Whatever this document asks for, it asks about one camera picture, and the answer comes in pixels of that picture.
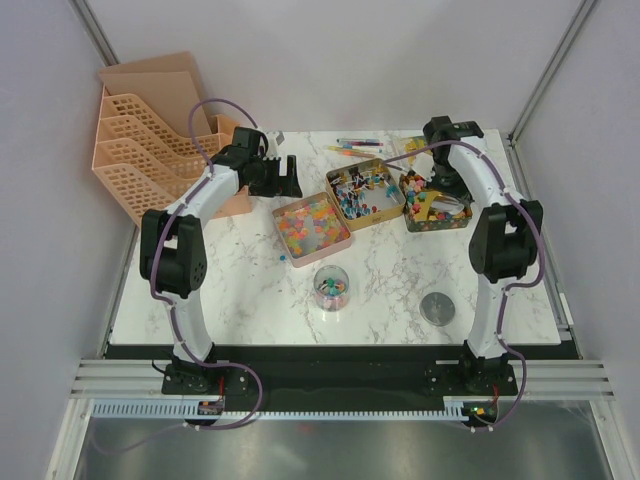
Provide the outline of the pink tray of gummy candies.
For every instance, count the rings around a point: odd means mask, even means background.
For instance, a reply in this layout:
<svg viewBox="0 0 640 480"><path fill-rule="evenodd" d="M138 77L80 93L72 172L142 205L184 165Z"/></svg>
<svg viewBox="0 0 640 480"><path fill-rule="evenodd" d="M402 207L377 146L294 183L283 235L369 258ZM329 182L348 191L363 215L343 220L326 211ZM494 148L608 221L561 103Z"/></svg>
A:
<svg viewBox="0 0 640 480"><path fill-rule="evenodd" d="M320 192L272 211L276 231L294 268L349 248L353 236L328 193Z"/></svg>

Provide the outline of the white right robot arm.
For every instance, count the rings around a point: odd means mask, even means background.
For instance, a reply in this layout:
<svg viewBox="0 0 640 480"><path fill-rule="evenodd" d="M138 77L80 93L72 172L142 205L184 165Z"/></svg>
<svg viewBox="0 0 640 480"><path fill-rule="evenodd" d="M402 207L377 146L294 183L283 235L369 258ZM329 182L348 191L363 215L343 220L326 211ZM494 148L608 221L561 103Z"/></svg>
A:
<svg viewBox="0 0 640 480"><path fill-rule="evenodd" d="M480 148L484 133L476 122L436 116L423 134L434 161L435 187L474 201L479 210L468 248L478 276L474 321L458 362L431 367L430 386L444 395L515 395L519 388L509 363L515 352L503 326L509 293L541 281L523 278L530 266L545 267L543 207L509 191Z"/></svg>

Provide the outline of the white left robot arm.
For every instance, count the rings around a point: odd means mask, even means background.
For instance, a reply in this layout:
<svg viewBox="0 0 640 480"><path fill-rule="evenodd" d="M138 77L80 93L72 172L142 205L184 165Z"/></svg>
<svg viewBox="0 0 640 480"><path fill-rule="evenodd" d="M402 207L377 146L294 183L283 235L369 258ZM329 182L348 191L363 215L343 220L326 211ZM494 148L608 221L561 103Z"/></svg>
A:
<svg viewBox="0 0 640 480"><path fill-rule="evenodd" d="M283 140L281 132L236 128L229 145L205 158L202 175L181 197L143 214L139 271L151 297L166 307L173 336L165 395L207 395L220 385L225 371L215 365L200 296L207 273L203 230L242 189L264 198L301 197L295 156L278 153Z"/></svg>

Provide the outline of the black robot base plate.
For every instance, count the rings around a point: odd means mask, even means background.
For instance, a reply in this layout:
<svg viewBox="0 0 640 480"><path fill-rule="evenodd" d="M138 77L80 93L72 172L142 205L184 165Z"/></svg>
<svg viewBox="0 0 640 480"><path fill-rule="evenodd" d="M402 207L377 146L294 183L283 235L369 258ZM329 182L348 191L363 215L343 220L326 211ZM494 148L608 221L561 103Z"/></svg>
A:
<svg viewBox="0 0 640 480"><path fill-rule="evenodd" d="M217 346L225 373L212 394L244 407L429 406L447 396L430 386L435 365L458 362L463 346Z"/></svg>

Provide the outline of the gold tin of star candies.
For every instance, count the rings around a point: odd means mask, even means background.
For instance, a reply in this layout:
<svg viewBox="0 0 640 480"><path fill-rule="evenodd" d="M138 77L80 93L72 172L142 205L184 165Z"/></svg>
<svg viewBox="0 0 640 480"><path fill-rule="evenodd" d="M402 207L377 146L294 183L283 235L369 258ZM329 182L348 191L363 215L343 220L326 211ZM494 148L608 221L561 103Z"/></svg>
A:
<svg viewBox="0 0 640 480"><path fill-rule="evenodd" d="M469 203L432 188L413 171L400 176L399 186L406 200L403 215L410 233L466 228L472 219Z"/></svg>

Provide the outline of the gold tin of lollipops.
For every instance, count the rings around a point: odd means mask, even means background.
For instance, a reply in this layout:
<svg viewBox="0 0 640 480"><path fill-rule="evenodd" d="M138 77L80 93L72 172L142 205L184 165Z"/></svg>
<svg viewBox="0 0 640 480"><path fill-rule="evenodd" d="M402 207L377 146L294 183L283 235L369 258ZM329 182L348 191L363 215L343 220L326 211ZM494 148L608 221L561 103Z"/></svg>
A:
<svg viewBox="0 0 640 480"><path fill-rule="evenodd" d="M406 199L390 169L374 158L330 170L327 191L351 231L393 220L403 214Z"/></svg>

